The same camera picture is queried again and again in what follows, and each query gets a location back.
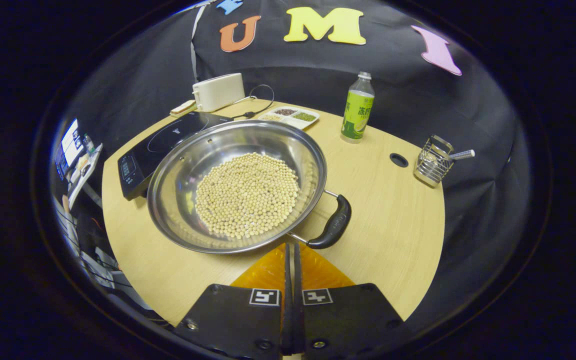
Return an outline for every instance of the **yellow letter m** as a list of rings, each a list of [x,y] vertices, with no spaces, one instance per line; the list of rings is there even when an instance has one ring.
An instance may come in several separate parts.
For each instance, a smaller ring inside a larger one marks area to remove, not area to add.
[[[293,7],[286,13],[292,16],[290,31],[283,37],[284,41],[305,41],[308,35],[304,34],[304,27],[316,40],[321,40],[333,28],[328,39],[335,43],[364,45],[366,39],[359,32],[359,17],[363,16],[359,10],[337,7],[330,11],[326,17],[321,17],[312,7]]]

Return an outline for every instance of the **wire utensil holder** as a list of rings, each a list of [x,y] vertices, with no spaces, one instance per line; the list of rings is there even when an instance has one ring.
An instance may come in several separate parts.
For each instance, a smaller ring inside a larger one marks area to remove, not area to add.
[[[448,141],[437,135],[430,135],[419,153],[414,166],[414,176],[430,187],[437,187],[455,164],[455,159],[450,157],[454,150]]]

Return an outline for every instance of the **stainless steel wok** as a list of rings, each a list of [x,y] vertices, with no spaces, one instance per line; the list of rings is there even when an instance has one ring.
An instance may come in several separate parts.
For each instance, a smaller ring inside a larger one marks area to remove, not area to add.
[[[286,221],[249,239],[211,234],[195,209],[197,185],[213,167],[253,152],[283,160],[296,171],[301,191],[294,209]],[[286,234],[310,248],[324,249],[339,240],[352,213],[345,197],[324,189],[326,175],[322,150],[302,130],[277,121],[231,121],[188,137],[161,161],[148,187],[148,210],[166,237],[179,246],[202,253],[240,253],[260,248]],[[323,233],[311,240],[292,233],[324,192],[336,197],[337,209]]]

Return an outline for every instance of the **orange letter u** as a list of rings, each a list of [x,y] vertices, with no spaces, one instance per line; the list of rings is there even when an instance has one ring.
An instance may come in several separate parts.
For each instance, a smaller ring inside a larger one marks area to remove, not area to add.
[[[233,41],[233,35],[235,28],[239,24],[235,22],[222,27],[219,30],[221,33],[221,50],[224,50],[226,53],[232,53],[233,51],[239,51],[249,46],[255,39],[255,31],[259,19],[261,19],[261,16],[257,15],[251,16],[242,21],[243,25],[246,26],[246,31],[244,33],[244,38],[237,42]]]

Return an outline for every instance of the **computer monitor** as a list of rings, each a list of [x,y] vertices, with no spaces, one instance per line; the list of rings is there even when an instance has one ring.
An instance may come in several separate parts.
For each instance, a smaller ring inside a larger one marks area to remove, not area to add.
[[[76,164],[77,158],[84,151],[84,148],[83,137],[80,136],[79,125],[77,118],[75,118],[55,150],[54,161],[61,180],[64,180],[68,170]]]

